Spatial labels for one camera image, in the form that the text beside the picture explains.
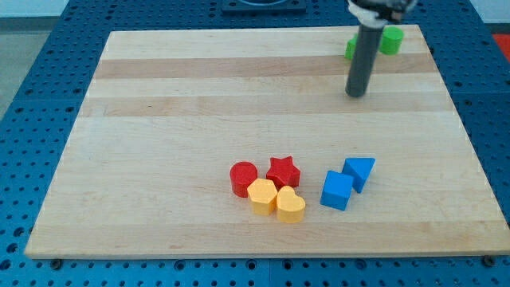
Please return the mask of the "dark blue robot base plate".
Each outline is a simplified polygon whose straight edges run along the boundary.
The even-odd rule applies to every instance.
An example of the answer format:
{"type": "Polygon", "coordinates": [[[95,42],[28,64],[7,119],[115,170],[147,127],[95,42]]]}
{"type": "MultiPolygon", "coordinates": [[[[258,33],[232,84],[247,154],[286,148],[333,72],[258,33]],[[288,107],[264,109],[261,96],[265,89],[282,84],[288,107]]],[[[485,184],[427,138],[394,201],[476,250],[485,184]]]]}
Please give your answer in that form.
{"type": "Polygon", "coordinates": [[[305,12],[306,0],[222,0],[224,14],[305,12]]]}

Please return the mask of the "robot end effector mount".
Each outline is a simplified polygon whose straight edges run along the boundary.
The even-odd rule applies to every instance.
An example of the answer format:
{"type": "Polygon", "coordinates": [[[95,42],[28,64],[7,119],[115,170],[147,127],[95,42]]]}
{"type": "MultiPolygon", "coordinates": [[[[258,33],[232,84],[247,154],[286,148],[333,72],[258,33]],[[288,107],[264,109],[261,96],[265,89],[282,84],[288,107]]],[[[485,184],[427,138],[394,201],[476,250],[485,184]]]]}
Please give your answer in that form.
{"type": "Polygon", "coordinates": [[[348,11],[369,28],[399,24],[416,5],[417,0],[347,0],[348,11]]]}

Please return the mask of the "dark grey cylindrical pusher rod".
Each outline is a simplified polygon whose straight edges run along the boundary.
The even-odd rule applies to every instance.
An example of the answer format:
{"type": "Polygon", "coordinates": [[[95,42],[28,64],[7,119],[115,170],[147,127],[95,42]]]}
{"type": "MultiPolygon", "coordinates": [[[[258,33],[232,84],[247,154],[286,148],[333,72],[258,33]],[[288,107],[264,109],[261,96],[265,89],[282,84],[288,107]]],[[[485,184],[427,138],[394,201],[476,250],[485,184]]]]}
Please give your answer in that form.
{"type": "Polygon", "coordinates": [[[366,94],[374,67],[383,26],[374,28],[360,25],[356,38],[355,51],[347,77],[345,92],[348,96],[361,97],[366,94]]]}

